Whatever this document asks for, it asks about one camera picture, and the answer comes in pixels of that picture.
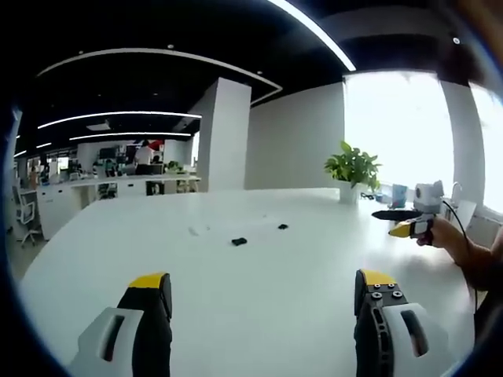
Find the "office chair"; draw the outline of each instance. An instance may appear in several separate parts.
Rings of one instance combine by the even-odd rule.
[[[35,202],[25,203],[24,198],[20,194],[19,181],[13,186],[14,201],[17,205],[16,208],[16,220],[20,222],[27,229],[26,234],[21,240],[21,247],[24,247],[24,243],[30,237],[31,243],[35,245],[34,234],[42,234],[41,231],[30,229],[30,223],[35,219]]]

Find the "desk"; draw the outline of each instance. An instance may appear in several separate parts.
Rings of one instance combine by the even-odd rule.
[[[43,248],[20,296],[68,364],[79,335],[134,278],[166,271],[172,375],[352,376],[354,275],[376,269],[447,330],[461,359],[474,340],[461,270],[445,251],[390,237],[390,224],[370,216],[381,208],[340,205],[330,188],[101,201]],[[237,237],[248,243],[232,246]]]
[[[33,188],[22,188],[19,190],[19,194],[21,196],[35,194],[36,192],[37,192],[37,190],[35,190]]]
[[[68,181],[59,185],[39,186],[37,200],[42,233],[46,240],[50,240],[84,207],[95,201],[99,185],[117,184],[118,197],[144,196],[146,194],[145,182],[147,181],[199,180],[198,177],[186,174],[133,175],[102,179],[90,178]]]

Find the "bright window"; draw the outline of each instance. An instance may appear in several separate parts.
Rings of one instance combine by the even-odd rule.
[[[486,184],[484,205],[491,210],[503,213],[501,187],[501,143],[503,142],[503,105],[496,94],[471,84],[473,98],[479,113],[484,157],[486,160]]]
[[[68,157],[58,157],[57,158],[57,172],[60,173],[61,169],[68,169]]]
[[[453,184],[453,135],[446,98],[432,73],[387,71],[349,75],[344,83],[345,139],[378,155],[379,179],[406,185]]]
[[[192,158],[190,160],[190,164],[194,167],[197,164],[197,160],[199,158],[199,132],[194,135],[192,141]]]

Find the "white pot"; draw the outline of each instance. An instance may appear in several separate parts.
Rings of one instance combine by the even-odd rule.
[[[351,182],[338,181],[337,186],[339,187],[339,203],[356,204],[358,202],[360,195],[358,185],[351,188]]]

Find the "white cabinet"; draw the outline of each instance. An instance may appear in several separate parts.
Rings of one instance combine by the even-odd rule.
[[[50,240],[82,207],[79,193],[68,186],[40,187],[37,201],[45,240]]]
[[[132,196],[146,196],[147,187],[143,180],[117,182],[117,197],[128,198]]]

